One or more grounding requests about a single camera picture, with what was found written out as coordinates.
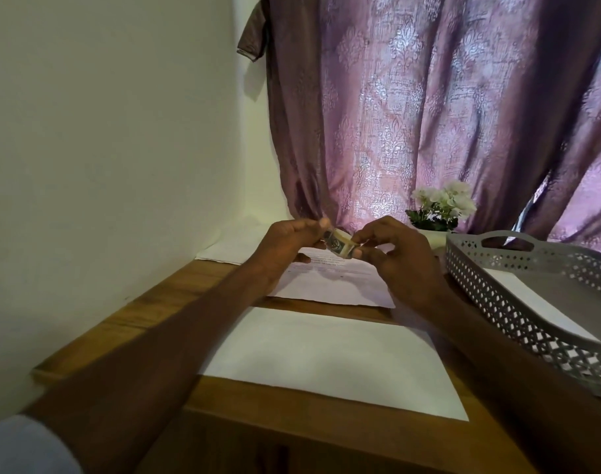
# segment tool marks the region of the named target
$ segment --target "curtain fold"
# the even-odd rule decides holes
[[[326,215],[347,230],[383,215],[406,221],[415,187],[458,178],[478,205],[459,230],[510,229],[549,175],[528,232],[598,246],[601,201],[584,219],[574,206],[601,170],[601,116],[583,114],[601,98],[601,0],[257,8],[239,48],[256,59],[267,44],[271,129],[292,215]]]

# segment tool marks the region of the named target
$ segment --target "tabletop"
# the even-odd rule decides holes
[[[46,387],[178,312],[236,266],[196,260],[57,351],[33,370]],[[265,298],[256,306],[394,323],[390,310]],[[202,420],[241,425],[286,444],[303,440],[398,461],[426,471],[531,473],[535,467],[510,416],[474,367],[434,332],[438,354],[469,422],[311,392],[203,376],[184,410]]]

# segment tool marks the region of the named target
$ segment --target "white sleeve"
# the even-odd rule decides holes
[[[0,474],[83,474],[68,447],[22,415],[0,422]]]

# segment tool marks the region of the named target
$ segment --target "left hand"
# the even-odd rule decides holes
[[[270,294],[285,270],[293,262],[309,263],[311,259],[298,253],[300,248],[324,247],[321,241],[324,231],[331,226],[327,218],[320,221],[295,219],[274,223],[243,266],[254,269],[257,276],[264,276],[264,296]]]

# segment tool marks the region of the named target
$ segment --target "tray handle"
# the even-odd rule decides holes
[[[489,231],[476,235],[476,239],[478,239],[481,248],[483,248],[482,241],[489,238],[518,238],[533,245],[533,249],[535,249],[539,244],[541,244],[541,241],[533,238],[533,236],[530,236],[529,234],[526,234],[524,232],[511,231],[509,229],[499,229],[497,231]]]

